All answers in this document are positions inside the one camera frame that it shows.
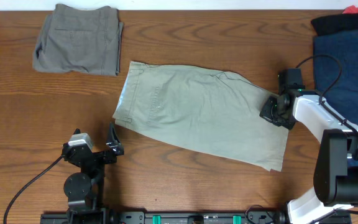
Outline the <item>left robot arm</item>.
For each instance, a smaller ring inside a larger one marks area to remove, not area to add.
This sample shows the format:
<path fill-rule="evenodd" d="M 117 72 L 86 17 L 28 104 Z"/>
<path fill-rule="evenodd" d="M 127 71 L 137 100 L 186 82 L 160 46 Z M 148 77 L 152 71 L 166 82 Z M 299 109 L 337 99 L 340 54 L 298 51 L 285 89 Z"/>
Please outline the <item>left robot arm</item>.
<path fill-rule="evenodd" d="M 80 168 L 70 175 L 63 186 L 68 198 L 68 223 L 106 223 L 109 220 L 108 209 L 103 208 L 105 166 L 117 162 L 124 155 L 114 124 L 109 124 L 107 149 L 93 152 L 93 142 L 87 133 L 76 129 L 70 140 L 63 145 L 64 161 Z"/>

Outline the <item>beige khaki shorts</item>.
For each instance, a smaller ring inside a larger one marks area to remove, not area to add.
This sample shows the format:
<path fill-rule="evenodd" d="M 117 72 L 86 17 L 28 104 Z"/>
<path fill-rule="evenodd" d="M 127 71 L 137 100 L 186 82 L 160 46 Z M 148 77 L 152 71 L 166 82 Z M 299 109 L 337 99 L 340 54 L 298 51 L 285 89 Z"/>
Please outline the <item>beige khaki shorts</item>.
<path fill-rule="evenodd" d="M 279 171 L 288 130 L 260 117 L 271 95 L 234 72 L 131 62 L 113 116 L 167 144 Z"/>

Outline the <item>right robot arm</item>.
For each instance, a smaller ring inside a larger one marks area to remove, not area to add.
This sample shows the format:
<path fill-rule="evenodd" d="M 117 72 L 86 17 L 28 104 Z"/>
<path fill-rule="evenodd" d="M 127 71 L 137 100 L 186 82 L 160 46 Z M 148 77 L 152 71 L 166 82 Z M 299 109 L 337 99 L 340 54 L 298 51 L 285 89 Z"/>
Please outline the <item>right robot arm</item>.
<path fill-rule="evenodd" d="M 313 187 L 259 223 L 351 223 L 358 214 L 358 126 L 315 91 L 270 96 L 260 117 L 278 127 L 304 124 L 319 141 Z"/>

